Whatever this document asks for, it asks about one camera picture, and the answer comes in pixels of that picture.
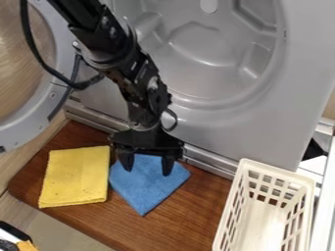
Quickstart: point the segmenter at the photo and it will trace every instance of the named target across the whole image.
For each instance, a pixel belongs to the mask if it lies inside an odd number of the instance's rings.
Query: black cable
[[[78,73],[79,73],[79,68],[80,68],[80,62],[82,60],[82,57],[79,56],[78,54],[75,54],[74,57],[74,63],[73,63],[73,69],[72,69],[72,74],[71,74],[71,82],[75,82]],[[50,122],[57,114],[58,112],[62,109],[63,105],[65,102],[68,100],[69,95],[72,93],[72,89],[68,87],[66,93],[63,95],[61,101],[58,103],[56,108],[50,113],[48,116],[48,121]]]
[[[35,44],[35,40],[33,38],[32,32],[31,32],[27,0],[21,0],[20,1],[20,16],[21,16],[21,25],[22,25],[23,32],[24,32],[24,38],[25,38],[25,41],[26,41],[28,47],[30,48],[30,50],[31,50],[32,54],[34,55],[34,57],[36,58],[37,62],[50,75],[55,76],[56,78],[58,78],[59,80],[63,81],[65,84],[67,84],[68,86],[70,86],[74,89],[78,89],[78,90],[83,90],[83,89],[87,88],[89,85],[91,85],[91,84],[93,84],[97,81],[100,81],[102,78],[104,78],[103,75],[98,74],[98,75],[92,77],[91,79],[89,79],[88,81],[74,83],[73,81],[71,81],[70,79],[68,79],[67,77],[65,77],[64,75],[62,75],[58,71],[56,71],[55,69],[48,66],[43,61],[41,55],[39,54],[38,49],[37,49],[36,44]]]
[[[171,132],[178,126],[178,116],[173,110],[171,110],[169,108],[167,108],[165,110],[165,112],[174,118],[174,124],[172,126],[168,127],[168,128],[166,128],[162,125],[162,128],[166,132]]]

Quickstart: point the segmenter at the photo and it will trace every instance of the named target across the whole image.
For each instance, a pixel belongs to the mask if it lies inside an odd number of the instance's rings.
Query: washing machine door
[[[173,136],[296,170],[334,85],[335,1],[105,2],[136,29],[173,94]],[[97,84],[81,101],[126,119],[112,88]]]
[[[50,123],[69,90],[46,74],[29,51],[21,28],[18,0],[0,6],[0,152],[30,141]],[[65,21],[46,1],[31,1],[30,22],[44,60],[70,77],[74,53]],[[60,28],[49,24],[63,24]],[[63,48],[62,54],[56,48]]]

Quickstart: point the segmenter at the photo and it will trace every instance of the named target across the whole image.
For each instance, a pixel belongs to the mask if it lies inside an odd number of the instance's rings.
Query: wooden surface
[[[323,117],[335,120],[335,91],[332,92],[327,107],[324,110]]]
[[[19,5],[19,0],[1,0],[0,4],[0,119],[29,99],[44,75],[25,43]],[[55,46],[50,29],[35,10],[30,8],[29,12],[36,45],[53,66]]]
[[[0,198],[0,221],[27,233],[40,251],[114,251],[26,205],[8,192]]]
[[[107,134],[68,123],[10,182],[9,191],[37,206],[48,153],[107,143]],[[192,173],[169,199],[139,217],[113,190],[106,203],[45,209],[42,212],[117,250],[212,250],[231,181],[186,165]]]
[[[11,152],[0,154],[0,196],[7,189],[11,178],[62,128],[66,121],[65,114],[61,111],[51,124],[29,143]]]

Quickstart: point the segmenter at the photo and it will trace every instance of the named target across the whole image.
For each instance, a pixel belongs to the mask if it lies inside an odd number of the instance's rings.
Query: washing machine
[[[178,115],[170,134],[185,142],[186,162],[226,177],[241,158],[298,168],[334,87],[334,1],[104,3],[159,67]],[[53,66],[70,77],[75,38],[67,23],[46,0],[30,5],[49,30]],[[94,74],[82,65],[77,80]],[[110,132],[128,128],[126,103],[109,79],[67,99],[69,89],[44,73],[30,94],[1,120],[3,152],[39,134],[65,102],[72,119]],[[169,115],[162,122],[173,123]]]

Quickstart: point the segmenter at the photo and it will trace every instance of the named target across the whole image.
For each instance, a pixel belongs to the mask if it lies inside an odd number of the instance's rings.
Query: blue cloth
[[[156,208],[190,177],[190,172],[174,163],[169,176],[162,175],[161,157],[135,155],[131,173],[117,161],[110,172],[110,184],[140,216]]]

